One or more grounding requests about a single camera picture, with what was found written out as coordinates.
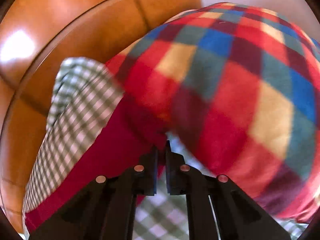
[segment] green gingham fabric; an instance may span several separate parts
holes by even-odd
[[[23,214],[62,183],[105,127],[122,94],[102,63],[84,57],[62,62],[46,135],[26,186]]]
[[[47,119],[47,133],[39,150],[23,203],[23,213],[33,210],[61,184],[68,172],[90,147],[122,98],[103,64],[84,57],[68,58],[61,64]],[[172,134],[172,150],[203,174],[204,168]],[[278,220],[296,240],[306,224]],[[167,194],[165,173],[158,179],[157,194],[147,196],[136,209],[134,240],[187,240],[185,196]]]

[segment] red plaid cloth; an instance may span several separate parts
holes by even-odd
[[[106,63],[211,172],[271,215],[309,221],[320,171],[319,48],[267,9],[218,3]]]

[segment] plaid fleece blanket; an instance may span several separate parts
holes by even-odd
[[[230,3],[161,25],[107,68],[65,60],[27,185],[26,231],[77,191],[70,191],[70,177],[79,178],[123,90],[177,134],[208,173],[229,175],[278,218],[308,222],[318,207],[319,66],[318,44],[300,28],[275,12]],[[73,183],[80,189],[86,179]],[[156,198],[141,203],[135,239],[187,239],[185,200],[171,201],[160,186]],[[305,227],[283,226],[292,239]]]
[[[218,3],[157,27],[106,66],[213,174],[228,174],[271,215],[309,221],[319,60],[318,43],[281,15]]]

